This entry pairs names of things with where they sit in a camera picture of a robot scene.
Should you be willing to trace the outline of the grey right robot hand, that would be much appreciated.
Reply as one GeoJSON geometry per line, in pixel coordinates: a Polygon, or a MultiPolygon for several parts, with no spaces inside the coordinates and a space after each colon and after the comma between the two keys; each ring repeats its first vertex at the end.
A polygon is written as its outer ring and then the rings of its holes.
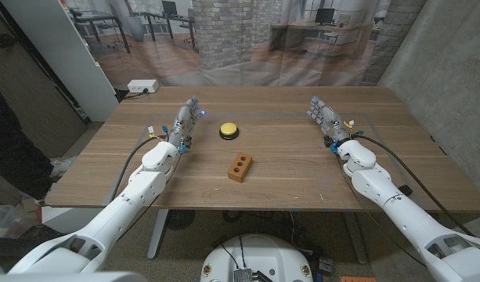
{"type": "Polygon", "coordinates": [[[338,148],[342,143],[351,139],[341,116],[319,97],[312,97],[308,115],[320,127],[325,147],[338,148]]]}

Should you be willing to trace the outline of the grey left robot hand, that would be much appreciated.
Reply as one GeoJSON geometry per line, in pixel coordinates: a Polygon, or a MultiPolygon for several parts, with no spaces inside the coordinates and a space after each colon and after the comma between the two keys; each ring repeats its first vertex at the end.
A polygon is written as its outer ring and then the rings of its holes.
{"type": "Polygon", "coordinates": [[[188,99],[175,116],[173,126],[168,133],[168,142],[174,145],[180,154],[184,154],[192,144],[192,134],[197,121],[205,115],[196,96],[188,99]]]}

